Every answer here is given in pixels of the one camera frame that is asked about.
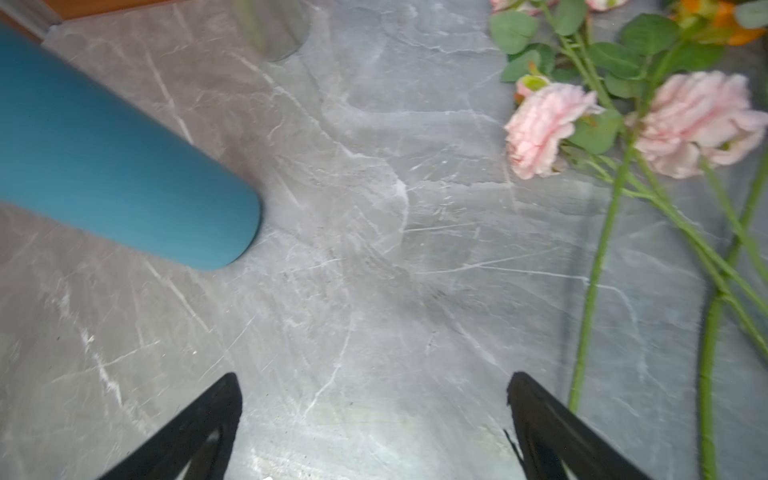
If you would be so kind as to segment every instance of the pink rose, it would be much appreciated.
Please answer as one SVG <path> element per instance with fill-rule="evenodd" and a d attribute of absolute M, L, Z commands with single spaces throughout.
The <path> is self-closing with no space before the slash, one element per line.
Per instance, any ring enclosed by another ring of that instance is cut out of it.
<path fill-rule="evenodd" d="M 557 2 L 558 0 L 549 0 L 549 5 L 554 5 Z M 491 0 L 491 7 L 493 7 L 493 12 L 500 12 L 501 10 L 506 10 L 507 8 L 513 6 L 515 3 L 517 3 L 517 0 Z M 518 5 L 515 10 L 518 12 L 525 12 L 530 15 L 536 15 L 539 13 L 539 9 L 534 6 L 534 2 L 529 2 L 527 0 Z"/>
<path fill-rule="evenodd" d="M 574 133 L 573 122 L 584 115 L 599 114 L 595 92 L 571 84 L 551 84 L 533 92 L 505 127 L 507 153 L 512 170 L 527 180 L 552 175 L 558 145 Z"/>
<path fill-rule="evenodd" d="M 768 114 L 750 110 L 743 75 L 720 71 L 672 75 L 658 89 L 635 147 L 659 174 L 686 178 L 700 159 L 731 165 L 765 135 Z"/>
<path fill-rule="evenodd" d="M 629 0 L 587 0 L 587 5 L 596 12 L 605 12 L 616 7 L 621 7 Z"/>

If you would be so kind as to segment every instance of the orange flower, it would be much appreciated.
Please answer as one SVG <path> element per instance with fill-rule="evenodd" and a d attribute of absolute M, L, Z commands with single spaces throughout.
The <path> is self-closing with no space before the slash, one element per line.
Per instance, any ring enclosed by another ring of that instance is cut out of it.
<path fill-rule="evenodd" d="M 708 20 L 709 24 L 693 36 L 699 43 L 718 45 L 744 45 L 762 37 L 765 28 L 743 28 L 733 16 L 736 6 L 722 0 L 681 0 L 674 19 L 683 29 L 697 21 Z"/>

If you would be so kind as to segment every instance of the artificial flower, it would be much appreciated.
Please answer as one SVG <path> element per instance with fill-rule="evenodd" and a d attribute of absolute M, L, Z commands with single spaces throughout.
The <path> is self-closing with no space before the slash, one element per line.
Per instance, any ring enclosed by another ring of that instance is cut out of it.
<path fill-rule="evenodd" d="M 541 90 L 552 82 L 544 75 L 524 75 L 515 82 L 515 100 L 521 104 L 533 92 Z"/>
<path fill-rule="evenodd" d="M 713 166 L 744 159 L 768 127 L 768 114 L 750 109 L 746 83 L 720 71 L 672 75 L 642 119 L 635 147 L 654 171 L 674 178 L 700 173 L 702 159 Z"/>
<path fill-rule="evenodd" d="M 512 170 L 523 180 L 547 177 L 557 160 L 558 145 L 574 133 L 579 117 L 599 114 L 595 92 L 578 85 L 554 83 L 532 92 L 507 123 L 507 153 Z"/>
<path fill-rule="evenodd" d="M 554 5 L 557 2 L 558 0 L 549 0 L 549 5 Z M 536 15 L 541 11 L 536 6 L 537 3 L 538 2 L 530 2 L 529 0 L 523 0 L 522 2 L 520 0 L 491 0 L 491 7 L 493 7 L 494 13 L 514 7 L 518 12 Z"/>
<path fill-rule="evenodd" d="M 681 0 L 673 17 L 683 30 L 694 30 L 699 43 L 744 45 L 766 34 L 765 28 L 744 28 L 733 11 L 736 5 L 717 0 Z"/>
<path fill-rule="evenodd" d="M 596 12 L 605 12 L 616 7 L 621 7 L 629 0 L 587 0 L 587 5 Z"/>

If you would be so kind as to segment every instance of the green leaf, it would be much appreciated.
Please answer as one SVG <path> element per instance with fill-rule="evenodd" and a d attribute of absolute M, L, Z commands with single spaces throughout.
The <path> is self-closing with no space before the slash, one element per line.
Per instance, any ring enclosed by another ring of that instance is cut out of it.
<path fill-rule="evenodd" d="M 640 95 L 642 82 L 619 78 L 613 74 L 607 74 L 604 79 L 608 93 L 619 98 L 634 98 Z"/>
<path fill-rule="evenodd" d="M 743 28 L 762 28 L 768 25 L 768 0 L 737 5 L 733 16 Z"/>
<path fill-rule="evenodd" d="M 557 68 L 552 72 L 552 80 L 558 83 L 568 83 L 579 77 L 579 72 L 574 67 Z"/>
<path fill-rule="evenodd" d="M 504 10 L 491 15 L 491 38 L 498 47 L 509 54 L 525 48 L 538 30 L 538 19 L 523 12 Z"/>
<path fill-rule="evenodd" d="M 576 131 L 568 140 L 591 154 L 603 154 L 613 146 L 623 122 L 624 118 L 616 110 L 606 110 L 589 118 L 579 118 L 574 122 Z"/>
<path fill-rule="evenodd" d="M 528 66 L 533 63 L 536 68 L 541 65 L 541 54 L 536 50 L 528 50 L 515 60 L 509 62 L 502 72 L 502 81 L 517 81 L 520 77 L 530 73 Z"/>
<path fill-rule="evenodd" d="M 554 70 L 554 50 L 545 43 L 531 43 L 529 46 L 525 47 L 525 50 L 513 55 L 507 55 L 507 61 L 512 62 L 531 50 L 536 50 L 541 55 L 541 64 L 536 66 L 541 70 L 541 73 L 549 76 L 549 74 L 552 73 L 552 70 Z"/>
<path fill-rule="evenodd" d="M 688 42 L 680 47 L 670 59 L 664 75 L 676 71 L 701 71 L 711 69 L 723 56 L 722 45 L 702 45 Z"/>
<path fill-rule="evenodd" d="M 549 76 L 554 70 L 554 50 L 545 43 L 531 43 L 527 50 L 536 50 L 541 55 L 541 64 L 536 65 L 541 73 Z"/>
<path fill-rule="evenodd" d="M 661 15 L 640 14 L 619 33 L 621 44 L 643 56 L 666 50 L 680 37 L 680 27 Z"/>
<path fill-rule="evenodd" d="M 558 35 L 576 33 L 587 15 L 587 2 L 584 0 L 560 0 L 554 11 L 554 32 Z"/>
<path fill-rule="evenodd" d="M 589 46 L 589 58 L 598 66 L 621 78 L 639 78 L 643 59 L 618 43 L 601 41 Z"/>

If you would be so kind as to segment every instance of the flower bouquet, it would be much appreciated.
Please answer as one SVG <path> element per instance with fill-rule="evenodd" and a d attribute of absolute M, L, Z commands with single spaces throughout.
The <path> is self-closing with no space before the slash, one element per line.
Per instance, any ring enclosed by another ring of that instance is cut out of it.
<path fill-rule="evenodd" d="M 519 104 L 505 127 L 508 158 L 524 180 L 573 167 L 612 186 L 584 302 L 568 399 L 572 411 L 581 398 L 598 284 L 622 197 L 645 200 L 663 213 L 708 272 L 716 293 L 704 314 L 698 396 L 701 472 L 714 479 L 711 373 L 723 309 L 732 309 L 746 337 L 768 359 L 768 342 L 745 305 L 753 304 L 765 320 L 768 301 L 735 268 L 744 249 L 768 284 L 768 268 L 749 234 L 768 177 L 768 154 L 741 215 L 715 170 L 760 146 L 768 113 L 751 108 L 745 76 L 709 69 L 724 45 L 743 45 L 765 34 L 768 0 L 740 5 L 682 0 L 669 5 L 668 15 L 636 16 L 621 28 L 616 42 L 595 41 L 591 11 L 626 1 L 492 0 L 491 36 L 508 54 L 502 81 L 515 83 Z M 531 43 L 542 22 L 549 24 L 557 46 Z M 621 160 L 609 151 L 623 151 Z M 725 257 L 676 208 L 659 175 L 701 176 L 711 186 L 734 235 Z"/>

